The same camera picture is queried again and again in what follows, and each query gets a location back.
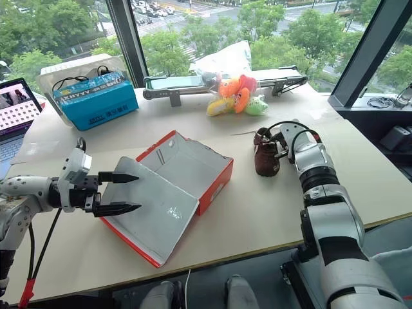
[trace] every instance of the laptop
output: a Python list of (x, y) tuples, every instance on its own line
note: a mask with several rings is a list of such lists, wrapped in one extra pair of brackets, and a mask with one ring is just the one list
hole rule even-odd
[(24, 79), (0, 84), (0, 179), (6, 176), (24, 134), (41, 110)]

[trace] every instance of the yellow plush toy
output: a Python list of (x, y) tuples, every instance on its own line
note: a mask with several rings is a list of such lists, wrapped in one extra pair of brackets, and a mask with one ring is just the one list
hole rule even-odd
[(207, 107), (208, 116), (217, 116), (220, 114), (228, 113), (234, 109), (235, 98), (218, 98), (212, 101)]

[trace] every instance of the window frame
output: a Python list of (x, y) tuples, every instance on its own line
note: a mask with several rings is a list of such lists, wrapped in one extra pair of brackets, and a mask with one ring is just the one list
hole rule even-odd
[(390, 51), (412, 14), (412, 0), (381, 0), (328, 101), (351, 108)]
[(136, 88), (145, 87), (144, 78), (149, 76), (142, 44), (138, 35), (130, 0), (106, 0), (131, 81)]

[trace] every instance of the glass window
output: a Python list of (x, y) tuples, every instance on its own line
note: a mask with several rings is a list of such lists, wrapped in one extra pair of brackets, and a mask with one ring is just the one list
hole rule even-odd
[(412, 18), (368, 83), (368, 93), (397, 95), (412, 82)]
[(331, 92), (379, 0), (131, 0), (150, 75), (190, 75), (189, 65), (248, 40), (252, 69), (297, 65)]
[(54, 64), (90, 55), (121, 55), (104, 0), (0, 1), (0, 81), (35, 78)]

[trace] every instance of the small brown boot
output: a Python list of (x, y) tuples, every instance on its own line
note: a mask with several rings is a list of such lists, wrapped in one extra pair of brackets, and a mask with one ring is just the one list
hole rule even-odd
[(256, 172), (265, 177), (275, 176), (279, 171), (279, 159), (277, 155), (276, 142), (271, 141), (272, 134), (265, 133), (267, 129), (261, 127), (253, 139), (255, 147), (255, 169)]

